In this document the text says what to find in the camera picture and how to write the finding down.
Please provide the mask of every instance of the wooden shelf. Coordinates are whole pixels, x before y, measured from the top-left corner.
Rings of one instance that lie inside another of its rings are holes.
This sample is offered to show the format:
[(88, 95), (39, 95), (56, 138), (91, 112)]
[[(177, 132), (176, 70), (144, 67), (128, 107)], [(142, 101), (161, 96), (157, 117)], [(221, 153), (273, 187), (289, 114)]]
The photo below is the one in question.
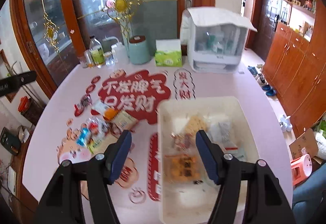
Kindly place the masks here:
[(294, 4), (294, 3), (292, 3), (292, 2), (290, 2), (288, 0), (284, 0), (284, 1), (286, 3), (288, 3), (288, 4), (290, 4), (293, 8), (296, 8), (297, 10), (309, 15), (310, 17), (315, 18), (316, 15), (312, 11), (310, 11), (310, 10), (308, 10), (306, 8), (303, 8), (303, 7), (301, 7), (301, 6), (297, 5), (297, 4)]

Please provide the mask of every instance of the blue chair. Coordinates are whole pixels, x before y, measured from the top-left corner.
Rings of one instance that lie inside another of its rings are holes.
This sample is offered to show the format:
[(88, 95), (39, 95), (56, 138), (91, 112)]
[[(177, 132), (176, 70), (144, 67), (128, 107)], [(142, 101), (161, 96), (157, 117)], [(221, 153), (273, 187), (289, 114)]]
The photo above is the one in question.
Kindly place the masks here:
[(326, 164), (293, 191), (292, 212), (297, 224), (325, 222)]

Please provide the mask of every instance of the shoe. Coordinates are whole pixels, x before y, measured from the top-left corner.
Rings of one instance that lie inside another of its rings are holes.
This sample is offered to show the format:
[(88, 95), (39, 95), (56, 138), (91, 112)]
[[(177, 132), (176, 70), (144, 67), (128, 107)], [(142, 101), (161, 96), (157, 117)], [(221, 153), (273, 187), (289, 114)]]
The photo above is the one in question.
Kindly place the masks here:
[(270, 89), (269, 91), (267, 91), (265, 94), (268, 96), (268, 97), (273, 97), (276, 95), (276, 90), (274, 89)]
[(286, 131), (290, 132), (292, 130), (293, 126), (290, 121), (290, 116), (282, 115), (280, 121), (287, 124)]
[(252, 75), (257, 76), (258, 72), (255, 67), (248, 66), (248, 70)]
[(269, 90), (271, 90), (272, 89), (272, 87), (269, 85), (269, 84), (267, 84), (267, 85), (264, 85), (263, 87), (261, 87), (264, 91), (269, 91)]
[(286, 131), (286, 129), (287, 129), (287, 124), (283, 123), (283, 122), (280, 122), (279, 124), (280, 124), (282, 132), (284, 133)]
[(267, 81), (265, 80), (264, 76), (261, 73), (258, 73), (257, 82), (260, 86), (267, 84)]

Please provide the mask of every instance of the metal screw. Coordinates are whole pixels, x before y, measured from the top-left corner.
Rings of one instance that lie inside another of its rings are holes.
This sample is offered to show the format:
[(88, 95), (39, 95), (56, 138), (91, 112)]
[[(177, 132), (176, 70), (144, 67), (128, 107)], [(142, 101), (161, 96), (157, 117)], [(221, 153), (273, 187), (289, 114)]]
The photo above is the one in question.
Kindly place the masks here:
[(61, 164), (63, 167), (67, 167), (70, 165), (70, 160), (64, 160)]
[(262, 167), (265, 167), (265, 166), (266, 166), (266, 161), (264, 161), (264, 160), (259, 160), (259, 161), (258, 161), (258, 165), (259, 165), (259, 166), (262, 166)]
[(226, 160), (232, 160), (232, 159), (233, 159), (232, 154), (229, 154), (229, 153), (224, 154), (223, 157), (224, 157)]
[(95, 158), (97, 160), (103, 160), (104, 159), (104, 154), (103, 153), (96, 154)]

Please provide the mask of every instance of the blue slipper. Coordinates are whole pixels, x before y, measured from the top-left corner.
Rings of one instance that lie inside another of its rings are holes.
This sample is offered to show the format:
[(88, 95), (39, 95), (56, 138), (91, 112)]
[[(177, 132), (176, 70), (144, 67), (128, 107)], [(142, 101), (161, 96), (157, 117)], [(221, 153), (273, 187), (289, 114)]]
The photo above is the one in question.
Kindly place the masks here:
[(258, 74), (257, 70), (255, 67), (248, 66), (248, 70), (250, 71), (251, 74), (256, 76)]
[(272, 87), (271, 87), (269, 84), (264, 85), (264, 86), (262, 86), (261, 88), (262, 88), (264, 91), (270, 91), (270, 90), (272, 89)]
[(266, 92), (266, 95), (267, 95), (268, 97), (273, 97), (273, 96), (276, 95), (276, 93), (277, 93), (276, 90), (271, 89), (271, 90), (269, 90), (269, 91)]

